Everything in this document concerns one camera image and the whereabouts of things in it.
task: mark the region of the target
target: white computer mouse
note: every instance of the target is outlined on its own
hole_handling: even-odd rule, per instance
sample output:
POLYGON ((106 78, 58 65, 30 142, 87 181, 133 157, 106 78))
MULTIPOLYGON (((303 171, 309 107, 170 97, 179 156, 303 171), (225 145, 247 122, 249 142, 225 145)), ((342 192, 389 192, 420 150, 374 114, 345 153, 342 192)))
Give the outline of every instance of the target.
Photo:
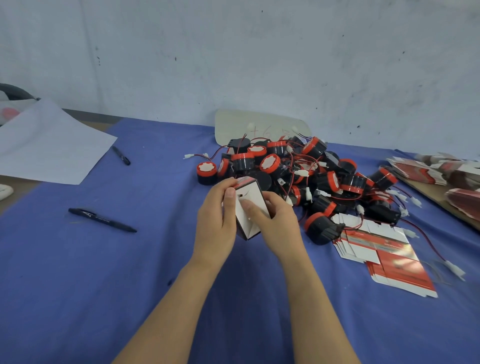
POLYGON ((13 193, 13 188, 6 184, 0 184, 0 201, 7 198, 13 193))

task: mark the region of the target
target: person's right hand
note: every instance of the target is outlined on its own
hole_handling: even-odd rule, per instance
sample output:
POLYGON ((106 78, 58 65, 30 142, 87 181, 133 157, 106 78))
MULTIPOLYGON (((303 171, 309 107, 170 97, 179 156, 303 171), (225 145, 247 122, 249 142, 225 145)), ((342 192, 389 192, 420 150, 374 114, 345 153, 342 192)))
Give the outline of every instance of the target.
POLYGON ((273 192, 263 192, 272 219, 248 200, 240 201, 247 216, 260 227, 264 240, 280 261, 306 253, 292 206, 273 192))

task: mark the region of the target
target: pen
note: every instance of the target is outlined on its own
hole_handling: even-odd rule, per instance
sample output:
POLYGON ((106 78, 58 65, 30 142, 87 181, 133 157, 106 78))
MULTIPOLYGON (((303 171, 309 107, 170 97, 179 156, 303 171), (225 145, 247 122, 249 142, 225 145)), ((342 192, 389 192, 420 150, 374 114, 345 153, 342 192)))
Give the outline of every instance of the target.
POLYGON ((112 146, 112 149, 117 155, 120 157, 121 160, 123 160, 123 163, 125 163, 127 166, 130 165, 130 161, 128 160, 127 157, 125 157, 116 146, 112 146))
POLYGON ((69 208, 68 212, 74 215, 83 216, 84 218, 89 218, 91 220, 101 222, 102 224, 106 224, 123 231, 137 232, 137 230, 135 230, 134 228, 128 225, 125 225, 125 224, 122 224, 121 222, 117 222, 113 220, 107 220, 106 218, 101 218, 95 212, 83 210, 82 208, 69 208))

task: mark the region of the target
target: small cardboard box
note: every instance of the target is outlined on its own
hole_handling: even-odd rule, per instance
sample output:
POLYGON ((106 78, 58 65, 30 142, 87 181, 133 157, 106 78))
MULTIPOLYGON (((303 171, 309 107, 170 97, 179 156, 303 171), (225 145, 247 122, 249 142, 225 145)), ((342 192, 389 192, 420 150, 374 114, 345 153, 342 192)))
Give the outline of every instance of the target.
POLYGON ((240 204, 241 200, 249 200, 256 204, 266 216, 270 217, 265 204, 262 190, 257 180, 253 177, 242 177, 238 179, 238 183, 233 186, 237 191, 235 214, 237 215, 237 233, 245 240, 253 238, 260 232, 260 228, 253 221, 249 220, 243 207, 240 204))

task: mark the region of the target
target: white wall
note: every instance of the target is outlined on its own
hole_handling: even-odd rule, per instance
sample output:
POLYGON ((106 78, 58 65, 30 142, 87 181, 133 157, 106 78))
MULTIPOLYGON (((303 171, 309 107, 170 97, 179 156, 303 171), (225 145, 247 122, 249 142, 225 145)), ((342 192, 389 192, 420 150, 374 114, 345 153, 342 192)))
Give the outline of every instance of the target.
POLYGON ((479 0, 6 0, 0 82, 69 109, 480 155, 479 0))

